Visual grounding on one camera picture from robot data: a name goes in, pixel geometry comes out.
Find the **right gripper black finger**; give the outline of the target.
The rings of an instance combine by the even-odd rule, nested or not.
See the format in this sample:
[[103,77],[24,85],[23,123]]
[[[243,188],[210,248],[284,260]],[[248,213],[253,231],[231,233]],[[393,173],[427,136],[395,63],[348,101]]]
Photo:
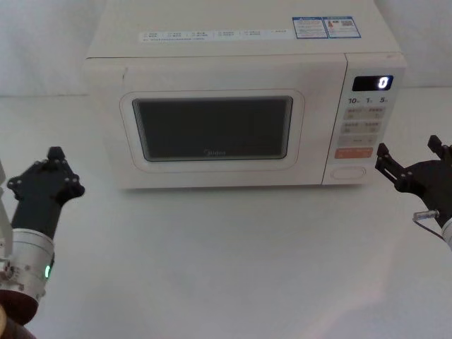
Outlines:
[[396,191],[401,193],[419,192],[419,184],[415,178],[417,163],[403,167],[391,157],[385,143],[379,144],[376,156],[375,168],[394,185]]
[[451,146],[443,144],[437,135],[429,137],[427,147],[438,156],[440,160],[451,159]]

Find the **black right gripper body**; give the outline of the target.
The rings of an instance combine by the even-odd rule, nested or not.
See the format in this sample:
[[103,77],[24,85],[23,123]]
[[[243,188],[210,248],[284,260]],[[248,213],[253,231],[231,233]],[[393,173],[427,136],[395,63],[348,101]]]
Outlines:
[[439,214],[440,227],[451,219],[451,162],[429,160],[408,167],[409,192],[419,197],[429,210]]

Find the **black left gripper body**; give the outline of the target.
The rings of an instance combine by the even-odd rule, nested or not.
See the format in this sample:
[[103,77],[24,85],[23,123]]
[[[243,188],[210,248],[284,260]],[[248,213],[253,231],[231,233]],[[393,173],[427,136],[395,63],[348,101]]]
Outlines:
[[48,196],[41,194],[30,198],[16,198],[18,205],[13,214],[13,229],[33,230],[54,238],[63,203],[59,192],[64,188],[64,181],[58,166],[56,189]]

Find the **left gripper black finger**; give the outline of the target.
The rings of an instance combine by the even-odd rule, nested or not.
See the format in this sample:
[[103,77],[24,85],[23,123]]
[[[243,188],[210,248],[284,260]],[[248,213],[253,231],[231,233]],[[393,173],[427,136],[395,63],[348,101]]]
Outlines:
[[50,195],[57,187],[58,148],[51,147],[47,158],[35,161],[24,173],[8,180],[7,187],[12,190],[15,198],[30,198]]
[[80,177],[69,166],[61,147],[56,147],[56,158],[64,181],[64,188],[59,192],[59,198],[81,197],[85,193],[85,187],[80,183]]

